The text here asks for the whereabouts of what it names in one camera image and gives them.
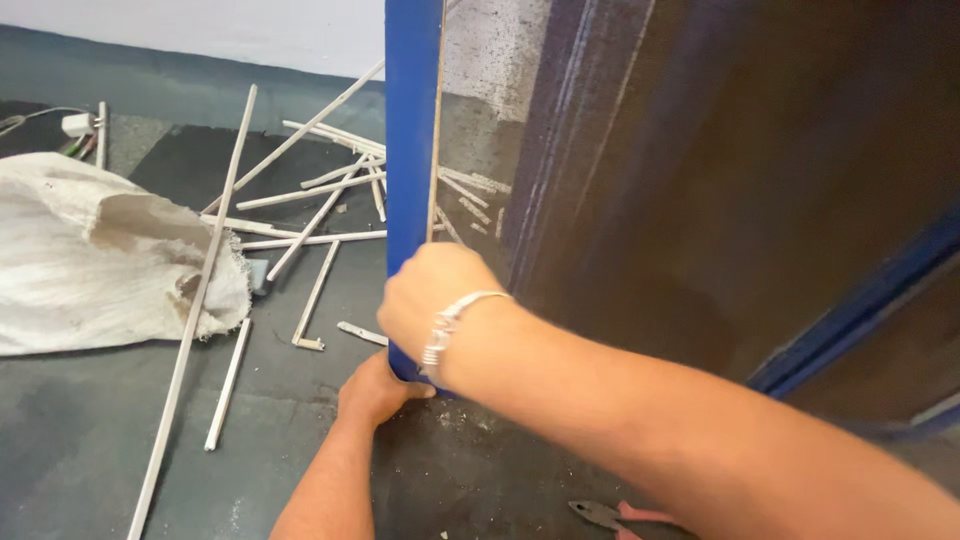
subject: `power cord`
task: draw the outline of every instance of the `power cord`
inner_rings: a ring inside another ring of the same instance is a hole
[[[50,109],[38,110],[37,112],[31,112],[30,114],[15,114],[14,116],[9,116],[0,120],[0,136],[6,135],[9,132],[19,128],[24,125],[27,120],[34,118],[36,116],[41,116],[48,112],[53,112],[55,110],[72,110],[73,112],[89,112],[89,110],[77,109],[75,107],[52,107]]]

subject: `silver bracelet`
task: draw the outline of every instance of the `silver bracelet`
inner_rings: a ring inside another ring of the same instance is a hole
[[[444,380],[440,377],[440,354],[449,347],[450,335],[457,331],[460,313],[470,304],[488,296],[513,298],[509,294],[498,290],[478,290],[471,292],[451,304],[447,309],[437,313],[437,318],[434,319],[434,328],[430,332],[430,339],[427,340],[426,347],[423,349],[423,364],[420,366],[420,372],[425,374],[434,386],[446,388]]]

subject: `wall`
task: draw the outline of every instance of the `wall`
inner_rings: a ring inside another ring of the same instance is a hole
[[[383,58],[383,0],[34,0],[0,23],[351,78]]]

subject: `wooden strip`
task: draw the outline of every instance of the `wooden strip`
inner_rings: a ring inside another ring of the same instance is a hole
[[[384,163],[386,163],[386,162],[387,162],[387,160],[386,160],[385,158],[381,158],[381,159],[379,159],[379,160],[373,160],[373,161],[371,161],[371,162],[369,162],[369,163],[361,163],[360,161],[357,161],[357,162],[354,163],[353,165],[347,165],[346,167],[340,167],[339,169],[337,169],[337,170],[335,170],[335,171],[330,171],[330,172],[324,174],[323,176],[321,176],[320,178],[315,178],[315,179],[313,179],[313,180],[308,180],[308,181],[306,181],[306,182],[301,182],[301,183],[300,183],[300,187],[306,189],[306,188],[308,188],[308,187],[313,187],[314,185],[325,184],[325,183],[327,183],[327,182],[329,182],[329,181],[337,178],[338,176],[344,176],[344,175],[346,175],[347,173],[351,173],[351,172],[355,173],[356,171],[358,171],[358,170],[361,169],[361,168],[369,169],[369,168],[371,168],[371,167],[373,167],[373,166],[375,166],[375,165],[382,165],[382,164],[384,164]]]
[[[220,239],[224,232],[224,222],[227,220],[227,206],[230,203],[230,195],[233,193],[234,182],[237,177],[237,166],[240,163],[240,153],[243,152],[243,143],[247,138],[247,129],[250,128],[250,117],[253,113],[253,102],[256,100],[256,85],[251,85],[250,94],[247,96],[247,107],[243,112],[243,120],[240,122],[240,130],[237,132],[237,140],[233,145],[233,155],[230,156],[230,165],[227,170],[227,181],[224,185],[224,194],[221,197],[223,204],[220,205],[220,211],[217,213],[217,223],[213,226],[213,236],[210,238],[210,245],[206,250],[204,259],[204,268],[200,274],[200,284],[197,285],[197,293],[190,306],[190,313],[187,315],[186,324],[183,325],[183,339],[180,341],[180,350],[177,352],[177,363],[174,364],[174,374],[170,381],[170,389],[167,391],[167,401],[163,405],[163,414],[160,416],[160,427],[156,432],[154,449],[150,454],[150,463],[147,464],[147,475],[143,479],[143,487],[140,488],[140,497],[136,502],[136,509],[133,511],[133,520],[130,525],[130,532],[127,534],[127,540],[138,540],[143,534],[143,525],[147,521],[147,511],[150,509],[150,501],[154,497],[154,488],[156,487],[156,477],[160,472],[160,463],[163,461],[163,455],[167,448],[167,438],[170,436],[170,427],[174,421],[174,413],[177,411],[177,398],[180,396],[180,386],[183,384],[183,372],[186,370],[186,360],[190,356],[190,346],[193,345],[193,336],[197,330],[197,321],[200,319],[200,311],[204,305],[204,295],[206,287],[210,283],[210,273],[213,271],[213,262],[220,251]]]
[[[383,169],[374,167],[373,172],[383,172]],[[380,194],[380,183],[374,180],[370,183],[370,187],[373,190],[373,205],[376,206],[376,213],[380,216],[380,223],[386,223],[387,213],[383,208],[383,195]]]
[[[303,333],[306,331],[306,324],[310,322],[310,315],[313,314],[313,307],[317,304],[317,299],[320,298],[320,291],[324,288],[324,281],[326,280],[326,274],[330,271],[330,265],[333,264],[333,258],[337,256],[337,250],[340,248],[340,240],[334,240],[330,244],[330,251],[326,252],[326,259],[324,259],[324,266],[320,269],[320,274],[317,276],[317,281],[313,284],[313,290],[310,291],[310,296],[306,300],[306,307],[303,309],[303,315],[300,316],[300,322],[297,323],[297,330],[294,332],[293,344],[298,347],[308,347],[310,349],[317,349],[322,351],[324,349],[324,344],[318,339],[316,343],[318,347],[312,346],[313,343],[308,343],[306,345],[302,344]]]
[[[269,205],[278,205],[280,203],[289,203],[290,201],[297,201],[298,199],[305,199],[307,197],[315,197],[317,195],[336,191],[337,189],[343,189],[345,187],[351,187],[352,185],[359,185],[365,182],[378,180],[386,176],[387,173],[369,174],[367,176],[342,180],[334,184],[318,185],[317,187],[307,189],[306,191],[294,191],[293,193],[284,193],[282,195],[274,195],[273,197],[264,197],[263,199],[253,199],[252,201],[237,203],[236,206],[238,210],[248,210],[266,207]]]
[[[337,99],[333,100],[333,102],[331,102],[330,105],[327,105],[326,107],[324,107],[324,109],[318,112],[316,116],[311,118],[310,121],[306,123],[306,125],[298,129],[297,132],[294,133],[293,135],[290,135],[290,137],[287,138],[287,140],[283,141],[283,144],[276,147],[276,150],[271,152],[270,156],[267,156],[266,158],[264,158],[264,160],[258,163],[256,167],[251,169],[249,173],[245,174],[243,178],[237,181],[236,185],[233,187],[233,190],[236,191],[237,189],[240,189],[244,185],[247,185],[247,182],[253,180],[253,177],[260,174],[260,172],[263,171],[263,169],[267,168],[267,166],[270,165],[270,163],[273,163],[277,158],[279,158],[284,152],[287,151],[288,148],[293,146],[295,142],[302,139],[303,136],[306,135],[308,131],[310,131],[310,128],[319,124],[320,121],[326,118],[328,114],[333,112],[333,110],[339,107],[340,104],[344,103],[347,100],[347,98],[349,98],[351,95],[353,95],[354,92],[359,90],[361,86],[365,85],[367,81],[369,81],[374,75],[379,73],[380,70],[383,69],[383,66],[384,66],[383,60],[377,62],[376,65],[370,68],[370,71],[365,73],[363,77],[357,79],[356,83],[353,83],[352,85],[350,85],[350,87],[344,90],[344,93],[337,96]],[[217,205],[219,204],[220,204],[220,198],[217,198],[217,200],[210,203],[209,206],[207,206],[204,209],[204,211],[201,213],[210,213],[214,209],[216,209]]]
[[[343,182],[348,182],[350,178],[354,174],[356,174],[356,172],[359,170],[359,165],[363,164],[363,162],[366,161],[367,158],[369,157],[370,157],[369,154],[364,154],[363,156],[361,156],[360,159],[357,160],[356,162],[356,165],[358,165],[358,167],[348,172],[347,175],[344,177]],[[313,233],[314,229],[316,229],[317,226],[320,225],[321,220],[323,220],[326,217],[326,215],[330,213],[330,211],[333,209],[333,205],[336,204],[337,199],[340,198],[340,195],[343,192],[344,192],[344,189],[341,187],[340,189],[337,189],[333,193],[330,193],[330,196],[327,197],[326,202],[320,208],[320,211],[318,211],[316,215],[313,216],[313,219],[310,220],[310,223],[306,224],[306,227],[303,228],[303,232],[300,233],[300,236],[298,236],[297,239],[294,240],[294,243],[291,244],[289,248],[287,248],[287,252],[283,254],[283,257],[281,257],[280,260],[276,262],[274,267],[270,270],[270,273],[267,274],[268,282],[272,282],[273,280],[276,279],[276,276],[279,275],[280,270],[287,263],[287,261],[290,260],[290,258],[294,255],[294,253],[297,252],[300,246],[303,245],[303,242],[308,237],[310,237],[310,234]]]
[[[446,217],[446,212],[444,212],[444,209],[440,207],[436,207],[436,211],[437,211],[437,217],[440,218],[440,222],[444,224],[444,229],[446,229],[446,231],[450,233],[450,237],[453,238],[453,241],[457,242],[460,245],[466,245],[464,244],[464,239],[461,238],[460,235],[457,234],[457,230],[453,228],[453,224],[450,223],[450,219]]]
[[[463,205],[465,209],[469,210],[471,214],[475,215],[476,218],[479,219],[484,225],[490,225],[491,219],[487,217],[487,214],[483,213],[483,210],[474,206],[467,197],[461,197],[460,204]]]
[[[500,211],[496,213],[496,233],[494,236],[496,236],[497,240],[500,239],[500,233],[503,231],[503,210],[505,209],[506,207],[500,209]]]
[[[473,193],[470,193],[469,191],[467,191],[466,189],[464,189],[464,187],[463,187],[462,185],[457,184],[456,182],[450,180],[448,177],[446,177],[446,176],[444,176],[444,175],[437,175],[437,178],[439,178],[440,181],[443,182],[444,184],[447,184],[447,185],[449,185],[451,188],[453,188],[454,191],[456,191],[457,193],[460,193],[460,194],[463,195],[464,197],[467,197],[468,199],[470,199],[471,201],[473,201],[473,202],[476,203],[477,205],[479,205],[479,206],[481,206],[481,207],[483,207],[483,208],[488,208],[488,207],[490,206],[489,204],[487,204],[487,201],[484,201],[484,200],[481,199],[480,197],[477,197],[477,196],[474,195]]]
[[[373,238],[386,238],[386,231],[369,231],[366,233],[340,233],[340,234],[324,234],[322,236],[310,236],[303,241],[303,245],[312,246],[316,244],[329,244],[330,242],[341,241],[347,242],[352,240],[370,240]],[[244,242],[240,244],[240,249],[243,251],[253,251],[253,250],[272,250],[276,248],[286,248],[293,245],[297,241],[295,238],[284,238],[282,240],[262,240],[259,242]]]
[[[244,319],[240,325],[240,333],[237,334],[237,344],[233,347],[233,358],[230,359],[230,367],[227,369],[227,378],[224,379],[224,387],[220,390],[220,401],[217,402],[217,410],[213,412],[210,431],[206,434],[204,450],[208,452],[217,449],[217,441],[220,439],[220,429],[223,428],[224,417],[227,416],[227,405],[230,403],[230,395],[233,393],[233,383],[237,379],[237,369],[240,367],[240,357],[243,356],[243,350],[247,346],[248,335],[250,335],[249,317]]]
[[[107,169],[107,103],[100,102],[97,109],[97,168]]]
[[[347,333],[352,333],[353,335],[361,339],[372,341],[377,345],[382,345],[384,347],[386,347],[387,345],[390,345],[390,340],[387,339],[387,336],[380,335],[375,331],[364,330],[356,325],[352,325],[348,323],[347,321],[340,321],[339,323],[337,323],[337,328]]]
[[[206,223],[209,223],[210,225],[213,225],[217,222],[217,216],[215,215],[201,214],[200,219]],[[274,229],[274,226],[269,223],[237,219],[234,217],[228,217],[227,221],[224,222],[224,227],[233,229],[235,231],[242,231],[244,233],[263,234],[264,236],[276,236],[277,238],[296,238],[297,236],[300,236],[300,233],[295,233],[293,231],[281,231],[279,229]]]
[[[298,130],[302,128],[305,124],[300,122],[292,122],[290,120],[283,120],[283,126],[291,129]],[[314,127],[310,129],[310,133],[313,135],[319,135],[324,138],[330,139],[332,142],[346,146],[352,149],[354,152],[363,152],[365,154],[371,154],[377,158],[386,158],[387,157],[387,148],[378,143],[373,142],[372,140],[365,139],[359,135],[349,134],[342,130],[336,130],[332,132],[335,128],[330,128],[329,126],[323,125],[321,127]]]

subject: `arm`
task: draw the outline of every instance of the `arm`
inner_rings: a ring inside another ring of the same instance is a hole
[[[341,388],[337,419],[276,520],[271,540],[372,540],[373,431],[408,399],[435,393],[428,384],[398,380],[386,352],[362,363]]]
[[[428,244],[386,287],[381,327],[420,357],[434,313],[500,285]],[[555,328],[509,299],[468,307],[450,388],[603,466],[700,537],[955,538],[960,505],[893,457],[742,386]]]

